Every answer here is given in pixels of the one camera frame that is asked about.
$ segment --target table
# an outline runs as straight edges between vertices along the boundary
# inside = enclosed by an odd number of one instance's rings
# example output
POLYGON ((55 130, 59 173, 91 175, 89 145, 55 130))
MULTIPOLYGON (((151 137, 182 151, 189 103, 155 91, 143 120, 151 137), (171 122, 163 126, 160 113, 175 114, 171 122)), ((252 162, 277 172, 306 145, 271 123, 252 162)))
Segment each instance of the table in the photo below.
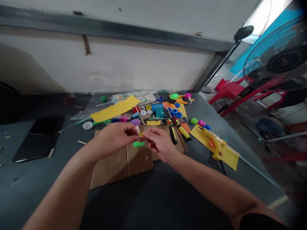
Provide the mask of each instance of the table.
MULTIPOLYGON (((40 96, 36 106, 18 122, 0 125, 0 226, 1 229, 21 229, 46 195, 68 160, 88 142, 94 130, 81 125, 63 132, 57 141, 52 158, 24 163, 12 159, 34 121, 44 116, 65 116, 63 127, 72 124, 70 117, 79 108, 64 104, 65 94, 40 96)), ((76 95, 76 105, 86 106, 91 95, 76 95)), ((188 118, 196 117, 211 126, 212 131, 242 154, 258 169, 264 169, 261 160, 235 133, 227 122, 218 116, 200 95, 186 105, 188 118)), ((221 172, 212 153, 192 137, 187 144, 189 157, 221 172)), ((154 170, 93 189, 89 192, 81 229, 195 229, 223 228, 230 224, 227 217, 202 197, 187 181, 165 163, 156 161, 154 170)), ((284 196, 252 168, 239 160, 237 171, 224 164, 227 176, 243 185, 266 205, 284 196)))

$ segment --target yellow card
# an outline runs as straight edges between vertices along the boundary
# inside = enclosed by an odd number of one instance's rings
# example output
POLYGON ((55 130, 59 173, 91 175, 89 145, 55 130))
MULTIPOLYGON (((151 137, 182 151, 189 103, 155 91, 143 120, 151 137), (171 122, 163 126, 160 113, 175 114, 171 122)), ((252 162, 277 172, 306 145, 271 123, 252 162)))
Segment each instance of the yellow card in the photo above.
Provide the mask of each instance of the yellow card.
POLYGON ((179 107, 178 109, 179 109, 180 112, 182 113, 182 116, 188 118, 188 116, 186 115, 186 111, 185 111, 185 105, 182 104, 182 103, 179 103, 179 104, 180 104, 180 107, 179 107))
MULTIPOLYGON (((206 146, 208 145, 208 138, 204 135, 204 133, 199 127, 199 125, 195 125, 190 134, 195 137, 200 143, 206 146)), ((239 153, 235 153, 228 145, 222 147, 222 161, 225 162, 225 164, 231 167, 234 171, 237 170, 239 155, 239 153)))
POLYGON ((161 125, 161 121, 147 121, 147 125, 161 125))
POLYGON ((111 119, 113 117, 116 117, 119 114, 127 112, 128 110, 136 106, 138 103, 140 103, 140 101, 132 95, 123 102, 111 105, 110 107, 101 110, 100 112, 92 113, 91 117, 97 123, 102 122, 111 119))

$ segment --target black phone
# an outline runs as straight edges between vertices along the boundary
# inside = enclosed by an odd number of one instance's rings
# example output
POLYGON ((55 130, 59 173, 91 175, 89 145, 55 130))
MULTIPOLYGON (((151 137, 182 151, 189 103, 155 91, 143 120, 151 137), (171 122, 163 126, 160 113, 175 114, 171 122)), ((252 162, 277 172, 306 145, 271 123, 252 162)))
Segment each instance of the black phone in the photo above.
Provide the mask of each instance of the black phone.
POLYGON ((25 162, 49 155, 58 139, 63 125, 62 117, 44 117, 37 119, 22 142, 13 162, 25 162))

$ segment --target white wall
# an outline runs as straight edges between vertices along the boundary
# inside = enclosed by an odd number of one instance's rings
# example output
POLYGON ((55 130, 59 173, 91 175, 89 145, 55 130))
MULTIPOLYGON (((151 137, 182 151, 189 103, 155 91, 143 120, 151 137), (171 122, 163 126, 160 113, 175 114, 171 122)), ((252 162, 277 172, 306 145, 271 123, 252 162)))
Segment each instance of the white wall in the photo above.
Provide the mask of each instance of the white wall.
POLYGON ((191 89, 211 51, 0 27, 0 81, 21 92, 191 89))
POLYGON ((258 0, 0 0, 0 4, 233 41, 258 0))
MULTIPOLYGON (((0 0, 0 4, 85 15, 231 41, 257 0, 0 0)), ((0 27, 0 81, 21 92, 189 90, 215 52, 0 27)))

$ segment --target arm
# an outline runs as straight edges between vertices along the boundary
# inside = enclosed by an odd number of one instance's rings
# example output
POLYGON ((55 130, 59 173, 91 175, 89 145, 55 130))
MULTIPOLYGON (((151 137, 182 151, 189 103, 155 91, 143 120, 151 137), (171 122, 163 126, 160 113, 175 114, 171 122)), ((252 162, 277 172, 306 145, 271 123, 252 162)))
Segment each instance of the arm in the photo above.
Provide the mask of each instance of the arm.
POLYGON ((251 212, 264 214, 280 221, 264 203, 247 189, 225 175, 181 154, 172 144, 167 133, 161 129, 149 128, 143 132, 148 146, 158 153, 160 159, 168 163, 204 197, 220 208, 239 228, 241 218, 251 212))
POLYGON ((95 164, 138 139, 132 123, 100 131, 70 159, 23 230, 79 229, 95 164))

